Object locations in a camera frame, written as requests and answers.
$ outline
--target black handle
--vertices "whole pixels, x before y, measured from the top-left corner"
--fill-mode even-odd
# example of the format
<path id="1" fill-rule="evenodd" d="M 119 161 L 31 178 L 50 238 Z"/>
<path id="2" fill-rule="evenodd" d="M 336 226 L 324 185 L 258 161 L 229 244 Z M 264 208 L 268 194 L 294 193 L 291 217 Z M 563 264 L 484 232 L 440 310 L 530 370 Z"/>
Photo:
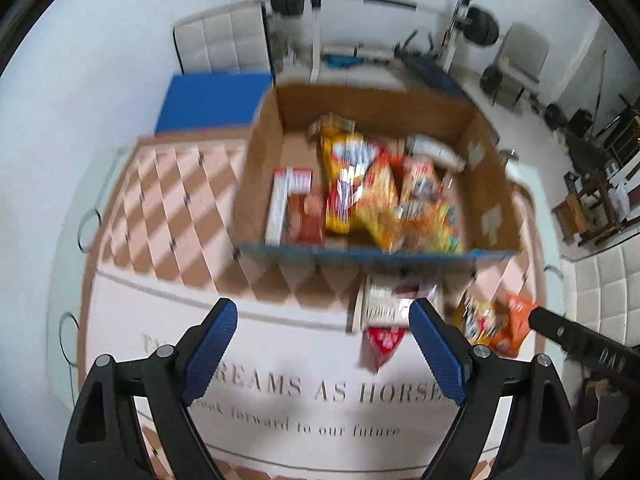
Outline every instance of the black handle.
<path id="1" fill-rule="evenodd" d="M 403 9 L 415 10 L 418 8 L 418 4 L 411 0 L 363 0 L 366 4 L 381 4 L 390 5 L 395 7 L 402 7 Z"/>
<path id="2" fill-rule="evenodd" d="M 640 392 L 640 354 L 546 308 L 529 314 L 529 326 L 558 343 L 572 359 Z"/>

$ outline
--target snack bag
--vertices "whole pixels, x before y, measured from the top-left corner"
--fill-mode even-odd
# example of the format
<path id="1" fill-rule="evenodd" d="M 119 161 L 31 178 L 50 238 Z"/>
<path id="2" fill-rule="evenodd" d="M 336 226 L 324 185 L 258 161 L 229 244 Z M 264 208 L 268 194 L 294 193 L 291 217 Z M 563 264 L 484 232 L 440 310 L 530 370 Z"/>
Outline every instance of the snack bag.
<path id="1" fill-rule="evenodd" d="M 321 147 L 329 182 L 325 225 L 329 231 L 347 234 L 367 171 L 384 150 L 360 134 L 323 135 Z"/>
<path id="2" fill-rule="evenodd" d="M 367 328 L 364 337 L 369 344 L 369 350 L 376 373 L 378 373 L 378 370 L 380 370 L 380 367 L 384 363 L 391 359 L 391 356 L 402 341 L 405 332 L 405 328 L 397 326 L 391 328 Z"/>
<path id="3" fill-rule="evenodd" d="M 516 294 L 507 294 L 506 307 L 507 323 L 492 337 L 489 347 L 507 357 L 516 358 L 524 338 L 531 330 L 529 314 L 537 305 Z"/>
<path id="4" fill-rule="evenodd" d="M 338 134 L 352 134 L 355 132 L 355 129 L 355 121 L 350 121 L 329 112 L 320 116 L 313 124 L 311 124 L 309 127 L 309 135 L 333 137 Z"/>
<path id="5" fill-rule="evenodd" d="M 398 206 L 404 240 L 402 247 L 411 253 L 437 251 L 440 239 L 436 230 L 436 212 L 431 203 L 411 202 Z"/>
<path id="6" fill-rule="evenodd" d="M 379 156 L 367 171 L 354 216 L 385 252 L 397 251 L 403 240 L 402 224 L 394 215 L 396 184 L 386 156 Z"/>
<path id="7" fill-rule="evenodd" d="M 438 202 L 436 208 L 436 229 L 438 240 L 437 246 L 444 253 L 459 253 L 462 251 L 460 246 L 460 228 L 456 209 L 444 200 Z"/>
<path id="8" fill-rule="evenodd" d="M 406 158 L 400 203 L 433 203 L 438 198 L 439 184 L 433 163 L 428 158 Z"/>
<path id="9" fill-rule="evenodd" d="M 474 301 L 466 292 L 453 313 L 452 321 L 472 345 L 489 346 L 498 330 L 493 304 L 488 301 Z"/>

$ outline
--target checkered tablecloth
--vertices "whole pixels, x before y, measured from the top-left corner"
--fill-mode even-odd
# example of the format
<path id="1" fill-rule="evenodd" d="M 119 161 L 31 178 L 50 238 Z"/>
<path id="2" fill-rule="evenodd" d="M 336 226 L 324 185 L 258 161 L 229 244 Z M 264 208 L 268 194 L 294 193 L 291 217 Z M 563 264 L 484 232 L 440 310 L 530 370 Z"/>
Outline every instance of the checkered tablecloth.
<path id="1" fill-rule="evenodd" d="M 98 259 L 158 280 L 216 291 L 232 298 L 302 308 L 348 310 L 362 282 L 356 266 L 316 266 L 234 259 L 227 229 L 244 167 L 244 140 L 140 146 L 116 190 L 113 213 L 99 241 Z M 471 292 L 491 300 L 505 291 L 534 300 L 540 254 L 531 204 L 514 194 L 522 252 L 478 273 Z M 143 427 L 159 479 L 173 478 L 158 436 Z M 266 473 L 216 460 L 226 480 L 268 480 Z M 474 480 L 487 477 L 482 461 Z"/>
<path id="2" fill-rule="evenodd" d="M 278 304 L 347 309 L 355 266 L 233 258 L 227 229 L 242 141 L 140 148 L 102 242 L 101 261 L 159 280 Z"/>
<path id="3" fill-rule="evenodd" d="M 158 434 L 150 428 L 142 428 L 143 439 L 145 441 L 146 450 L 151 458 L 151 465 L 158 480 L 175 480 L 172 475 L 171 466 L 164 454 L 162 443 L 158 438 Z M 487 452 L 485 455 L 494 456 L 494 452 Z M 494 465 L 495 458 L 481 460 L 473 471 L 470 480 L 484 480 L 489 476 L 491 468 Z M 256 471 L 242 466 L 234 466 L 224 460 L 214 460 L 220 472 L 224 475 L 225 480 L 302 480 L 300 478 L 289 478 L 285 476 L 269 476 L 263 471 Z"/>

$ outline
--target yellow snack bag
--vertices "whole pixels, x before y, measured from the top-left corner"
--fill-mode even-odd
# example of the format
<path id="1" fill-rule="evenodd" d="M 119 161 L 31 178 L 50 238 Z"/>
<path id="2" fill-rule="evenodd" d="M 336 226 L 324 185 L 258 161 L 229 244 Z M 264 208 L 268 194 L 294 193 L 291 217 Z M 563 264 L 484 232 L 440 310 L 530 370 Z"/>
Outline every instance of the yellow snack bag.
<path id="1" fill-rule="evenodd" d="M 360 134 L 321 137 L 322 157 L 329 183 L 325 224 L 329 231 L 347 234 L 356 203 L 363 197 L 363 184 L 372 163 L 385 150 L 367 142 Z"/>
<path id="2" fill-rule="evenodd" d="M 364 225 L 383 251 L 397 251 L 404 236 L 401 221 L 395 213 L 398 192 L 386 156 L 373 162 L 360 189 L 362 194 L 356 204 L 354 217 Z"/>
<path id="3" fill-rule="evenodd" d="M 472 345 L 488 346 L 500 328 L 494 305 L 489 301 L 474 301 L 466 292 L 453 313 L 452 322 Z"/>

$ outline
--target wooden stool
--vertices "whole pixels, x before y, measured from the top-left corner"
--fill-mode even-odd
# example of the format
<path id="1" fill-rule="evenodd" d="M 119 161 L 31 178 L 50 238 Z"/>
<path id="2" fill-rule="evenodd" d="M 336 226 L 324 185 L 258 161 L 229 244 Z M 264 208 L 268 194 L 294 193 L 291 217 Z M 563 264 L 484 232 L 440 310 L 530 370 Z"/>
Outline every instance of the wooden stool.
<path id="1" fill-rule="evenodd" d="M 573 240 L 575 234 L 583 235 L 592 229 L 591 223 L 584 216 L 578 197 L 569 194 L 564 202 L 551 210 L 558 218 L 564 240 Z"/>

